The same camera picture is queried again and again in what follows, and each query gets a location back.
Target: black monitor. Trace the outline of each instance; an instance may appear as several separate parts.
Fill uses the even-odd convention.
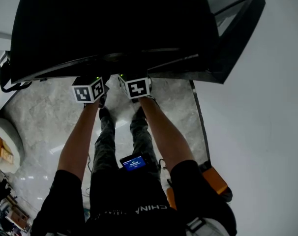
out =
[[[207,0],[20,0],[11,81],[208,63],[218,41]]]

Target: forearm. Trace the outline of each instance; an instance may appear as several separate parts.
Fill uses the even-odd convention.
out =
[[[140,98],[154,140],[167,165],[169,172],[185,160],[194,160],[189,145],[179,130],[165,116],[157,104],[149,98]]]
[[[68,171],[79,177],[81,181],[87,164],[91,134],[98,106],[99,100],[83,109],[60,155],[58,170]]]

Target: tile floor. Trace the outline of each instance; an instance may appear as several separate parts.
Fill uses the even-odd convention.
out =
[[[33,82],[20,91],[4,109],[4,116],[17,128],[25,148],[25,159],[16,174],[7,174],[19,196],[17,202],[31,218],[35,218],[49,193],[61,150],[74,128],[83,104],[74,102],[70,86],[74,78]],[[129,132],[131,118],[139,107],[120,91],[117,77],[107,82],[110,88],[106,106],[117,118],[116,155],[119,159],[133,151]],[[203,132],[191,87],[186,80],[153,79],[151,94],[161,109],[187,139],[198,163],[207,160]],[[100,121],[95,120],[89,154],[93,159],[94,142],[100,134]],[[161,155],[154,143],[157,158]],[[168,187],[169,174],[162,170],[163,188]],[[90,171],[86,167],[82,185],[84,206],[89,208],[86,189],[90,186]]]

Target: black bag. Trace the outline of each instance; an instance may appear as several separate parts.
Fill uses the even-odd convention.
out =
[[[10,63],[9,60],[7,61],[0,67],[0,88],[1,91],[3,92],[12,92],[12,91],[17,91],[21,89],[26,89],[28,88],[32,82],[28,84],[24,84],[21,86],[21,83],[17,83],[14,86],[12,86],[9,89],[5,89],[4,87],[7,85],[7,83],[10,81]]]

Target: blue screen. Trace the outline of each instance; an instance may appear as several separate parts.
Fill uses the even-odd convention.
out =
[[[146,163],[141,156],[138,156],[132,160],[124,162],[123,165],[128,171],[133,171],[135,169],[145,166]]]

